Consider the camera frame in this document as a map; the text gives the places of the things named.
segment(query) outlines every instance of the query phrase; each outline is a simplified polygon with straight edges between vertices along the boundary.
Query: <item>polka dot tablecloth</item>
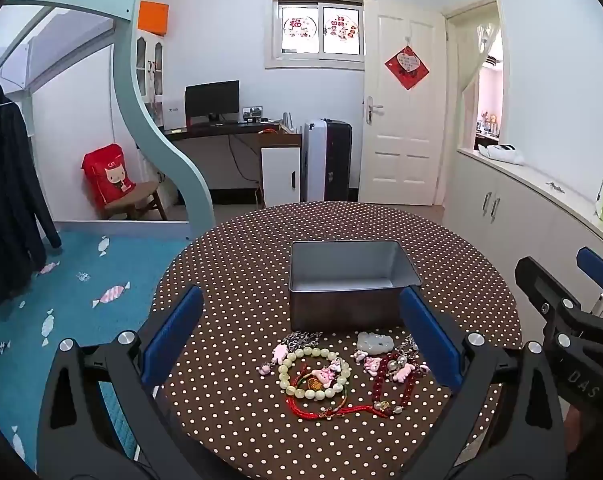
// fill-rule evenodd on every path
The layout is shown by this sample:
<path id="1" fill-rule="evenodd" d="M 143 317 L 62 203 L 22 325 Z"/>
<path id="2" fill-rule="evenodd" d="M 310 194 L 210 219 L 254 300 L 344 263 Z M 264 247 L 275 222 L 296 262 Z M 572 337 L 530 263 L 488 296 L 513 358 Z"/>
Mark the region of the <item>polka dot tablecloth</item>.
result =
<path id="1" fill-rule="evenodd" d="M 295 240 L 398 240 L 423 280 L 422 293 L 459 325 L 495 345 L 521 346 L 515 301 L 495 268 L 476 249 L 424 218 L 385 206 L 318 202 L 255 211 L 222 224 L 175 258 L 159 283 L 152 312 L 170 308 L 189 282 L 204 290 L 200 325 L 184 348 L 164 394 L 184 431 L 252 478 L 329 480 L 395 476 L 419 446 L 449 397 L 428 375 L 419 379 L 407 408 L 380 418 L 367 412 L 302 420 L 293 415 L 277 374 L 256 368 L 270 361 L 290 333 L 288 258 Z M 397 342 L 405 329 L 386 330 Z M 322 348 L 353 367 L 347 406 L 371 404 L 373 378 L 350 357 L 356 333 L 325 333 Z M 321 358 L 297 359 L 328 364 Z M 382 400 L 401 402 L 403 387 L 385 383 Z M 476 438 L 489 424 L 499 388 L 491 389 L 477 421 Z M 341 401 L 298 400 L 305 411 Z"/>

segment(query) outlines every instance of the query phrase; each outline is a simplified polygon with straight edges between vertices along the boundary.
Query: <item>curtain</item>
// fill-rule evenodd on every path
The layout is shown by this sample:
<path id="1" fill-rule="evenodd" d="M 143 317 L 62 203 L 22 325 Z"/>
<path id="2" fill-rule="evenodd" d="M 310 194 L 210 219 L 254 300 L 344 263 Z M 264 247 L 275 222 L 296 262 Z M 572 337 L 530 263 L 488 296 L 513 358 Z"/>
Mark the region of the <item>curtain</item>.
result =
<path id="1" fill-rule="evenodd" d="M 497 3 L 462 12 L 451 17 L 448 24 L 454 28 L 457 43 L 456 140 L 452 146 L 456 150 L 459 145 L 466 148 L 473 145 L 476 117 L 472 112 L 475 110 L 479 72 L 499 32 Z"/>

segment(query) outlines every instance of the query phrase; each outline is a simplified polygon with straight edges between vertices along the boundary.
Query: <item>blue rug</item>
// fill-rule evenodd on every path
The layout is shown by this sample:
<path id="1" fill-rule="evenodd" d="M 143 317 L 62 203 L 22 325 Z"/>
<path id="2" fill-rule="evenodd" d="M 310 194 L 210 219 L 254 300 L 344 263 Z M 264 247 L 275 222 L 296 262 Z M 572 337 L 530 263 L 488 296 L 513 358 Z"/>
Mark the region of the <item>blue rug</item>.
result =
<path id="1" fill-rule="evenodd" d="M 122 330 L 137 330 L 159 279 L 188 245 L 133 237 L 109 237 L 108 243 L 79 232 L 62 232 L 61 238 L 62 251 L 49 251 L 50 270 L 33 277 L 25 294 L 0 306 L 0 428 L 18 452 L 23 447 L 31 468 L 41 397 L 60 341 L 73 337 L 80 345 L 94 345 Z M 110 301 L 93 307 L 97 300 Z M 126 436 L 111 387 L 104 389 L 122 444 L 131 452 L 134 441 Z"/>

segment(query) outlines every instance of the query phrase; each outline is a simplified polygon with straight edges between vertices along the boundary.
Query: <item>door handle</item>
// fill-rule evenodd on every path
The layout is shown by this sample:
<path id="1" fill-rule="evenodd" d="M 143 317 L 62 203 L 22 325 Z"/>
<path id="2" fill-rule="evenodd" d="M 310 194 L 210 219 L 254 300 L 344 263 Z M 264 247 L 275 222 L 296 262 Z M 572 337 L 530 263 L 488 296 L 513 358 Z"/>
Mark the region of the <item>door handle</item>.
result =
<path id="1" fill-rule="evenodd" d="M 490 213 L 490 216 L 492 217 L 492 220 L 490 221 L 490 223 L 495 221 L 495 216 L 497 214 L 497 208 L 499 207 L 499 203 L 501 202 L 501 198 L 496 199 L 493 202 L 493 210 Z"/>
<path id="2" fill-rule="evenodd" d="M 490 197 L 491 197 L 492 195 L 493 195 L 493 192 L 492 192 L 492 191 L 488 191 L 488 192 L 486 193 L 486 197 L 485 197 L 485 199 L 484 199 L 484 206 L 483 206 L 483 208 L 482 208 L 482 209 L 484 210 L 484 216 L 486 216 L 486 213 L 488 212 L 488 202 L 489 202 Z"/>
<path id="3" fill-rule="evenodd" d="M 383 105 L 373 104 L 373 96 L 368 96 L 367 107 L 368 107 L 368 116 L 366 118 L 366 122 L 368 124 L 373 124 L 373 110 L 375 110 L 375 109 L 383 110 Z"/>

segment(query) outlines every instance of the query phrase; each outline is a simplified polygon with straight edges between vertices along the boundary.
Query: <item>orange box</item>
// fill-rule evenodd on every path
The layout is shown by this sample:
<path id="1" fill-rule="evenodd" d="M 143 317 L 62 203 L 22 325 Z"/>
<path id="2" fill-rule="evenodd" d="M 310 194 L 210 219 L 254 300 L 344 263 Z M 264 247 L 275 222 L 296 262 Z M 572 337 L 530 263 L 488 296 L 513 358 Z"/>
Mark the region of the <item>orange box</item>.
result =
<path id="1" fill-rule="evenodd" d="M 142 0 L 139 4 L 137 27 L 153 34 L 165 36 L 168 31 L 168 5 Z"/>

